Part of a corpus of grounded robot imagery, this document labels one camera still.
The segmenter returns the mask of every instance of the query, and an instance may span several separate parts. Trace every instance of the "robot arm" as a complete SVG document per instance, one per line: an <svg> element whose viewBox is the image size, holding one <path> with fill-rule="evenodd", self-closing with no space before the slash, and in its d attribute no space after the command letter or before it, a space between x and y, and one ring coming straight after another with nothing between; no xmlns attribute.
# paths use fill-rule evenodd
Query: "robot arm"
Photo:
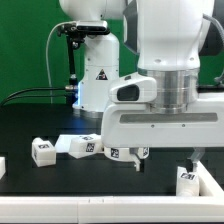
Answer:
<svg viewBox="0 0 224 224"><path fill-rule="evenodd" d="M121 19L126 0L60 0L63 11L73 20Z"/></svg>

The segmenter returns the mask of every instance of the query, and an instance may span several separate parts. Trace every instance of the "black table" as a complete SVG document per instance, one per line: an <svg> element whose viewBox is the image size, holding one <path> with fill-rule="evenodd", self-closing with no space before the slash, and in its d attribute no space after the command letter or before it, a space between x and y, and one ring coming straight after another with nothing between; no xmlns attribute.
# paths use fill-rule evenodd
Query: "black table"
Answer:
<svg viewBox="0 0 224 224"><path fill-rule="evenodd" d="M100 134L101 120L80 118L68 105L11 104L0 109L0 156L6 157L0 196L175 195L177 166L193 149L150 149L144 172L133 163L103 154L75 159L57 154L55 166L38 168L31 143L41 137L55 144L60 134ZM224 149L207 149L202 163L224 187Z"/></svg>

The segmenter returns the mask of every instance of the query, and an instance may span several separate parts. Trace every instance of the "small white block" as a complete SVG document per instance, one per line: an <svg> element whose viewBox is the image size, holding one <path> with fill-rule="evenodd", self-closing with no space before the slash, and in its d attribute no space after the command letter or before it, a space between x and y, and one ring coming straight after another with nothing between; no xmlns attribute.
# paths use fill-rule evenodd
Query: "small white block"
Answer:
<svg viewBox="0 0 224 224"><path fill-rule="evenodd" d="M34 139L32 158L38 167L56 164L56 149L49 141Z"/></svg>
<svg viewBox="0 0 224 224"><path fill-rule="evenodd" d="M0 179L5 174L5 157L0 157Z"/></svg>
<svg viewBox="0 0 224 224"><path fill-rule="evenodd" d="M96 134L78 136L71 140L69 154L77 159L102 151L101 136Z"/></svg>

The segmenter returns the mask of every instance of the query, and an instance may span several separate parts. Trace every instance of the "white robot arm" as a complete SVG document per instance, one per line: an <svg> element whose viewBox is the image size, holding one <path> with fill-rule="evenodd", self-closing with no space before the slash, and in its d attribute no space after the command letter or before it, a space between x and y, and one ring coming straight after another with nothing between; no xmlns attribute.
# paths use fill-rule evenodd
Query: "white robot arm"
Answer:
<svg viewBox="0 0 224 224"><path fill-rule="evenodd" d="M73 20L121 19L126 4L125 0L60 0Z"/></svg>
<svg viewBox="0 0 224 224"><path fill-rule="evenodd" d="M125 0L60 0L61 8L72 20L90 26L92 21L121 19ZM119 41L113 34L85 38L85 71L79 82L75 113L102 117L112 80L119 78Z"/></svg>

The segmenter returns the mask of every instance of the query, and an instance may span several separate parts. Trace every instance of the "white plastic casing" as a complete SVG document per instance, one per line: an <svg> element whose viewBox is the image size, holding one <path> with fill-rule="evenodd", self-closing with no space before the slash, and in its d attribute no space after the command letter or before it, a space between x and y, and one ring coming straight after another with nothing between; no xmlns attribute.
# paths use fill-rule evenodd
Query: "white plastic casing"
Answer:
<svg viewBox="0 0 224 224"><path fill-rule="evenodd" d="M79 100L73 106L75 109L105 110L111 81L119 78L119 46L113 34L86 38L85 73L79 83Z"/></svg>
<svg viewBox="0 0 224 224"><path fill-rule="evenodd" d="M60 0L63 11L73 20L121 19L125 0Z"/></svg>
<svg viewBox="0 0 224 224"><path fill-rule="evenodd" d="M101 136L96 134L77 136L71 140L69 154L76 159L102 151Z"/></svg>
<svg viewBox="0 0 224 224"><path fill-rule="evenodd" d="M38 167L56 164L56 149L49 141L40 138L32 143L32 158Z"/></svg>
<svg viewBox="0 0 224 224"><path fill-rule="evenodd" d="M138 67L177 71L200 67L203 0L137 0Z"/></svg>
<svg viewBox="0 0 224 224"><path fill-rule="evenodd" d="M0 157L0 180L5 174L5 157Z"/></svg>
<svg viewBox="0 0 224 224"><path fill-rule="evenodd" d="M118 100L117 93L120 88L131 85L136 85L139 88L139 99L136 103L151 102L157 96L157 84L154 78L133 73L129 76L122 77L111 84L109 91L110 100L115 103L125 103L125 101Z"/></svg>

